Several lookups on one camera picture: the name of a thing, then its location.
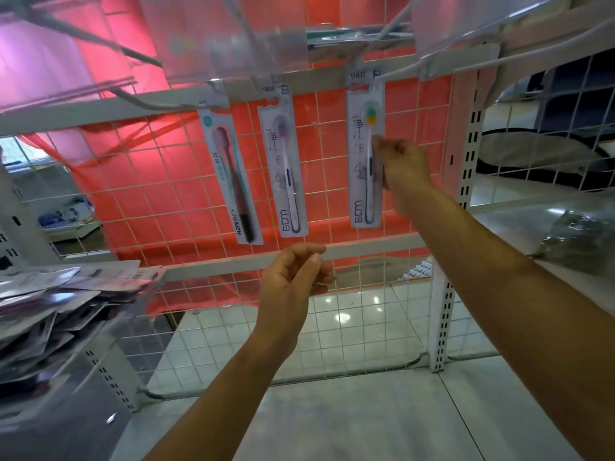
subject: toothbrush package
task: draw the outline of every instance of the toothbrush package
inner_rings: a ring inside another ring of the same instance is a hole
[[[384,134],[384,82],[346,93],[348,214],[353,228],[377,228],[382,219],[382,160],[372,135]]]
[[[308,234],[308,214],[303,194],[301,162],[295,129],[293,97],[285,84],[263,87],[277,105],[258,107],[267,167],[273,188],[275,212],[283,238]]]
[[[239,244],[263,244],[231,115],[199,109],[199,120]]]

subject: clear plastic cover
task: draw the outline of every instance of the clear plastic cover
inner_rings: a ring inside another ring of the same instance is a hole
[[[141,0],[170,84],[308,68],[303,0]]]
[[[523,16],[552,0],[417,0],[412,9],[416,52],[439,52]]]
[[[98,0],[35,6],[54,18],[114,42]],[[70,100],[132,84],[124,54],[19,19],[0,16],[0,110]]]

